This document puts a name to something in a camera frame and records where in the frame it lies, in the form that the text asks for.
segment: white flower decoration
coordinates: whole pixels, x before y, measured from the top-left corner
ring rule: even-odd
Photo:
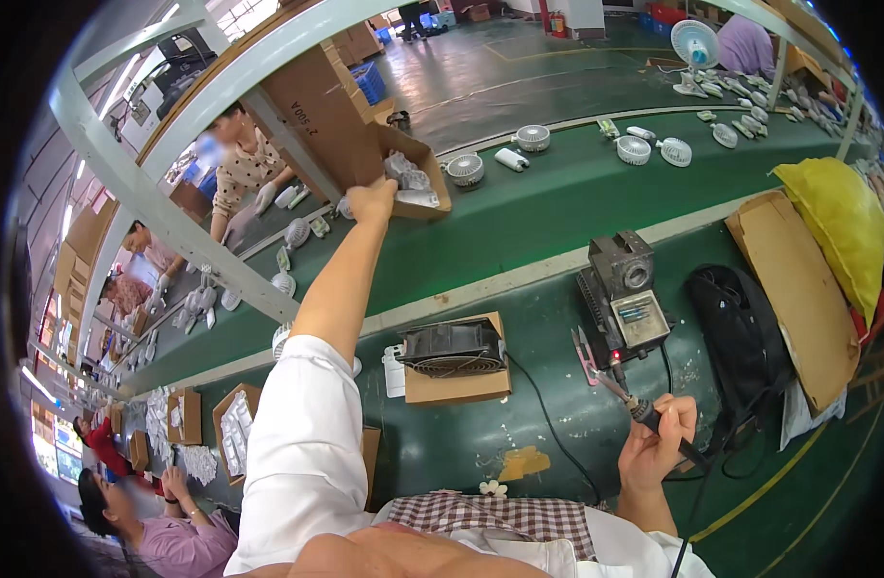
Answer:
[[[497,480],[490,480],[489,482],[481,482],[481,493],[485,496],[493,496],[494,498],[505,498],[506,497],[506,484],[501,484]]]

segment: black cooling fan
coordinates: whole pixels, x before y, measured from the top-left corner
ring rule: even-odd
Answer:
[[[401,331],[398,361],[430,377],[492,374],[506,369],[503,340],[486,317]]]

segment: blue desk fan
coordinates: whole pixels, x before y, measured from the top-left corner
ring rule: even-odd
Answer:
[[[679,74],[681,84],[673,90],[687,96],[708,98],[708,94],[695,81],[695,73],[718,64],[718,37],[713,29],[697,20],[680,20],[670,31],[673,50],[689,65],[689,71]]]

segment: fluorescent light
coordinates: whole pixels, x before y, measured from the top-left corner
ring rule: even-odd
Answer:
[[[67,204],[63,211],[63,230],[60,231],[60,240],[65,240],[69,234],[69,217],[73,214],[73,205]]]
[[[178,10],[178,9],[179,9],[178,4],[172,5],[172,7],[169,9],[169,12],[166,13],[166,16],[164,16],[164,17],[162,17],[162,19],[160,19],[160,22],[166,22],[167,20],[169,20],[172,17],[172,15],[176,13],[176,10]]]
[[[134,68],[134,64],[140,59],[140,55],[135,54],[129,61],[128,64],[124,67],[124,70],[121,72],[120,78],[115,82],[115,86],[111,89],[111,93],[108,95],[108,100],[104,102],[104,106],[102,107],[102,111],[98,114],[98,119],[102,120],[105,115],[108,114],[108,110],[112,107],[115,101],[118,98],[118,94],[121,92],[121,86],[127,81],[128,75],[130,75],[130,70]]]
[[[56,403],[56,398],[55,398],[54,396],[50,395],[50,392],[47,391],[47,390],[41,385],[41,382],[37,380],[37,377],[35,377],[34,374],[32,374],[32,370],[28,369],[28,366],[27,366],[27,365],[22,365],[22,366],[21,366],[21,373],[24,374],[25,377],[28,378],[28,381],[32,382],[32,385],[33,385],[34,387],[37,387],[38,389],[40,389],[40,390],[41,390],[41,393],[43,393],[43,395],[44,395],[47,399],[50,399],[50,402],[51,402],[51,403],[54,403],[54,404]]]

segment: person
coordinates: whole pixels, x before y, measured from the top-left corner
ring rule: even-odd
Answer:
[[[776,75],[773,63],[773,41],[753,20],[735,14],[718,31],[721,54],[718,61],[731,72],[762,73],[772,80]]]
[[[195,504],[176,466],[162,476],[166,509],[138,520],[124,488],[84,468],[79,474],[79,512],[92,532],[124,540],[143,563],[163,578],[217,578],[237,547],[237,535],[223,511],[207,515]]]
[[[182,269],[185,262],[174,250],[168,248],[149,228],[140,221],[128,229],[128,234],[121,241],[121,248],[130,252],[139,252],[150,262],[159,273],[159,281],[156,286],[159,291],[169,287],[172,277]]]
[[[435,493],[393,500],[374,517],[364,512],[362,402],[351,367],[395,191],[388,180],[347,193],[356,224],[305,294],[265,381],[247,448],[240,538],[225,575],[531,578],[576,575],[585,564],[588,575],[668,578],[682,540],[661,481],[681,459],[680,440],[695,434],[691,398],[657,399],[660,435],[632,422],[619,458],[617,516],[565,500]],[[437,507],[440,500],[451,508]],[[471,504],[505,523],[485,518],[478,527]],[[536,524],[522,518],[528,509],[540,514]],[[538,525],[552,537],[541,537]],[[687,548],[679,576],[711,573]]]
[[[412,2],[408,5],[401,6],[398,8],[398,12],[401,13],[401,19],[403,20],[404,41],[407,43],[413,41],[413,31],[410,28],[411,26],[419,32],[420,40],[429,40],[429,36],[426,34],[426,29],[423,27],[423,22],[420,22],[420,14],[423,13],[423,7],[420,6],[419,2]]]
[[[92,429],[89,422],[77,415],[73,418],[73,431],[79,436],[82,445],[89,447],[98,460],[117,477],[124,477],[125,475],[146,477],[145,472],[137,472],[124,456],[117,453],[111,439],[114,432],[111,430],[111,420],[109,418],[106,417],[101,425]],[[152,478],[150,486],[158,496],[163,495],[163,483],[161,480],[155,477]]]
[[[220,242],[245,191],[256,193],[255,214],[262,214],[275,193],[294,177],[294,171],[281,160],[274,145],[239,102],[221,113],[208,130],[226,149],[217,168],[217,192],[211,215],[211,237]]]
[[[148,284],[127,273],[119,273],[105,280],[99,299],[111,301],[121,317],[125,318],[146,303],[152,294],[153,290]]]

